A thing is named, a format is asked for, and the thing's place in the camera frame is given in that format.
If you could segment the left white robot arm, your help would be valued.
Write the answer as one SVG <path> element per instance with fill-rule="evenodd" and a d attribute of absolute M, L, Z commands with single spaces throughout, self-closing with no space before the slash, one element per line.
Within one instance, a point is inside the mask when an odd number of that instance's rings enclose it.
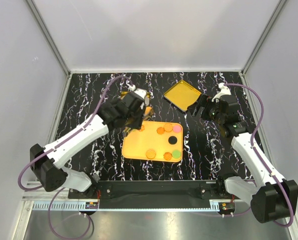
<path fill-rule="evenodd" d="M 31 170 L 46 192 L 70 188 L 86 198 L 97 193 L 95 180 L 83 171 L 65 167 L 75 154 L 115 129 L 139 130 L 150 98 L 147 91 L 137 88 L 124 97 L 102 104 L 82 124 L 58 140 L 45 146 L 33 145 L 30 150 Z"/>

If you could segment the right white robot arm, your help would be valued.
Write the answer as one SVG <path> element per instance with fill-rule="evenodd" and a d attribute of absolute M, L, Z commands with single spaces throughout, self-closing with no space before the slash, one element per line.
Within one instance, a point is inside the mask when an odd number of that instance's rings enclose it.
<path fill-rule="evenodd" d="M 224 199 L 233 195 L 244 201 L 259 223 L 289 218 L 285 224 L 289 227 L 294 221 L 297 208 L 298 185 L 294 180 L 286 180 L 273 167 L 254 141 L 254 135 L 248 124 L 241 119 L 238 108 L 237 99 L 230 94 L 218 99 L 200 94 L 188 107 L 192 116 L 200 114 L 202 120 L 218 126 L 220 135 L 239 154 L 254 180 L 254 183 L 249 183 L 238 175 L 227 173 L 216 181 L 217 195 Z"/>

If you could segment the gold tin lid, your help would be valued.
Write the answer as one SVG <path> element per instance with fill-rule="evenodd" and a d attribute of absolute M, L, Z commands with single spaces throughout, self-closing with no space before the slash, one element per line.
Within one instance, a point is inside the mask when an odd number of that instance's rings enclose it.
<path fill-rule="evenodd" d="M 164 93 L 164 98 L 182 112 L 194 104 L 202 93 L 184 80 L 180 80 Z"/>

